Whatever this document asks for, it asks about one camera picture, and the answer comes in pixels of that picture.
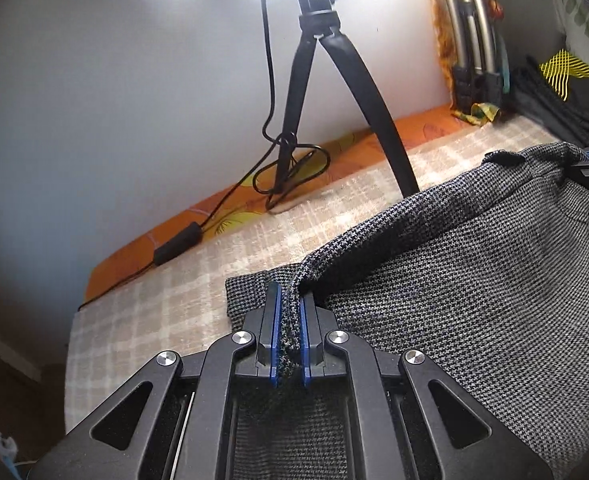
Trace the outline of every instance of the power cord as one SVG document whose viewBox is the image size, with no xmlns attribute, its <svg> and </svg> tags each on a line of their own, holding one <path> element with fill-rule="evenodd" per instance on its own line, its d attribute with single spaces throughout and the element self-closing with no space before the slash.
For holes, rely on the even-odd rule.
<svg viewBox="0 0 589 480">
<path fill-rule="evenodd" d="M 257 193 L 267 196 L 266 210 L 270 211 L 277 204 L 282 202 L 292 191 L 297 189 L 299 186 L 305 184 L 306 182 L 309 182 L 315 179 L 316 177 L 321 176 L 321 174 L 325 173 L 327 171 L 327 168 L 329 168 L 330 154 L 325 148 L 317 146 L 316 144 L 296 144 L 295 149 L 309 150 L 309 152 L 303 155 L 302 158 L 300 158 L 299 160 L 296 160 L 294 157 L 291 157 L 290 169 L 282 182 L 276 182 L 274 187 L 271 187 L 269 189 L 260 189 L 260 187 L 258 187 L 257 180 L 259 179 L 259 177 L 270 168 L 276 166 L 277 160 L 271 162 L 266 166 L 263 166 L 262 168 L 260 168 L 261 164 L 263 164 L 266 161 L 266 159 L 271 155 L 271 153 L 274 152 L 274 150 L 277 147 L 279 147 L 281 139 L 280 134 L 276 138 L 273 138 L 270 135 L 268 135 L 268 126 L 270 126 L 270 123 L 274 118 L 274 107 L 276 103 L 276 91 L 274 87 L 274 65 L 272 61 L 272 47 L 270 42 L 270 24 L 268 22 L 268 0 L 261 0 L 261 16 L 263 19 L 263 35 L 266 44 L 266 62 L 268 64 L 268 78 L 270 80 L 270 111 L 268 112 L 268 117 L 266 118 L 266 121 L 264 122 L 263 127 L 261 128 L 261 133 L 264 139 L 270 142 L 270 147 L 257 161 L 257 163 L 254 166 L 252 166 L 252 168 L 250 168 L 248 172 L 245 175 L 243 175 L 243 177 L 241 177 L 241 179 L 234 186 L 232 186 L 225 195 L 223 195 L 222 199 L 219 200 L 219 203 L 214 207 L 214 209 L 212 209 L 210 214 L 203 222 L 201 222 L 200 224 L 192 222 L 190 225 L 188 225 L 188 227 L 183 229 L 183 231 L 172 237 L 161 247 L 155 249 L 153 260 L 149 264 L 137 270 L 136 272 L 133 272 L 129 276 L 126 276 L 122 280 L 119 280 L 118 282 L 114 283 L 114 285 L 110 286 L 110 288 L 103 291 L 98 296 L 95 296 L 94 298 L 91 298 L 90 300 L 83 303 L 79 307 L 79 309 L 86 306 L 88 303 L 91 303 L 92 301 L 98 300 L 98 298 L 101 298 L 108 292 L 111 292 L 112 290 L 118 288 L 124 283 L 130 282 L 130 280 L 133 280 L 141 276 L 144 272 L 146 272 L 153 266 L 158 267 L 172 260 L 173 258 L 176 258 L 179 254 L 184 253 L 189 248 L 197 245 L 203 237 L 206 225 L 214 218 L 214 216 L 219 212 L 219 210 L 232 196 L 232 194 L 239 189 L 241 184 L 243 184 L 243 182 L 245 182 L 253 173 L 254 177 L 252 178 L 252 187 Z M 321 155 L 324 156 L 325 163 L 323 167 L 315 173 L 311 174 L 310 176 L 307 176 L 306 178 L 295 180 L 296 175 L 301 171 L 305 164 L 307 164 L 316 153 L 321 153 Z M 279 193 L 278 197 L 275 199 L 274 197 L 275 195 L 277 195 L 275 191 L 276 189 L 283 189 L 284 191 Z"/>
</svg>

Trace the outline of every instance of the white wall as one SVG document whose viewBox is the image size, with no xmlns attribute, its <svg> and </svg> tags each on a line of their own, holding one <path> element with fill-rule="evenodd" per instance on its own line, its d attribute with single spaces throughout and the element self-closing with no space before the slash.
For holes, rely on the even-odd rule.
<svg viewBox="0 0 589 480">
<path fill-rule="evenodd" d="M 279 130 L 296 0 L 268 0 Z M 429 0 L 339 0 L 395 117 L 448 100 Z M 93 266 L 267 148 L 259 0 L 0 0 L 0 335 L 62 361 Z M 300 137 L 364 126 L 320 49 Z"/>
</svg>

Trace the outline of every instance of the curved metal pipe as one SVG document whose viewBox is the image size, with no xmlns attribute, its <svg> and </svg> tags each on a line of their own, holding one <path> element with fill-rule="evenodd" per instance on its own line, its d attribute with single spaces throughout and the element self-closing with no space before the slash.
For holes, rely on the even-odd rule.
<svg viewBox="0 0 589 480">
<path fill-rule="evenodd" d="M 487 17 L 487 10 L 485 9 L 485 2 L 483 0 L 474 0 L 474 5 L 477 8 L 477 16 L 479 17 L 479 28 L 481 30 L 481 41 L 483 43 L 485 57 L 485 71 L 494 74 L 497 73 L 497 63 L 495 60 L 496 50 L 492 38 L 490 21 Z"/>
<path fill-rule="evenodd" d="M 450 21 L 452 22 L 452 31 L 454 36 L 454 45 L 456 48 L 457 62 L 462 68 L 468 68 L 468 46 L 465 43 L 463 35 L 463 22 L 461 20 L 461 13 L 456 0 L 445 0 L 450 13 Z"/>
<path fill-rule="evenodd" d="M 462 0 L 464 4 L 474 5 L 472 0 Z M 474 63 L 474 70 L 477 73 L 483 73 L 483 61 L 481 58 L 481 44 L 479 43 L 479 31 L 477 30 L 477 20 L 474 15 L 468 15 L 468 29 L 470 46 L 472 47 L 472 61 Z"/>
</svg>

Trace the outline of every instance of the triangular cutout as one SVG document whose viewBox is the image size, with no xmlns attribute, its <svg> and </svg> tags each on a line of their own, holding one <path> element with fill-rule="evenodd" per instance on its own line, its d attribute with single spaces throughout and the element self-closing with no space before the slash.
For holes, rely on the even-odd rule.
<svg viewBox="0 0 589 480">
<path fill-rule="evenodd" d="M 463 449 L 489 436 L 489 430 L 439 381 L 428 383 L 445 430 L 456 449 Z"/>
<path fill-rule="evenodd" d="M 151 391 L 152 383 L 146 381 L 139 384 L 92 428 L 90 436 L 120 451 L 126 450 L 130 446 L 132 435 Z"/>
</svg>

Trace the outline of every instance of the houndstooth garment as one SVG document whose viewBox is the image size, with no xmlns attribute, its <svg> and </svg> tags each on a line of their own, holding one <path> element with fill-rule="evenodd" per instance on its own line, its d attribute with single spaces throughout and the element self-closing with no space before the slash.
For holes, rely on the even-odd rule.
<svg viewBox="0 0 589 480">
<path fill-rule="evenodd" d="M 347 476 L 338 402 L 299 385 L 298 301 L 312 290 L 374 348 L 426 352 L 565 478 L 589 447 L 589 191 L 565 143 L 494 152 L 299 265 L 231 278 L 238 329 L 286 291 L 279 396 L 241 402 L 236 479 Z"/>
</svg>

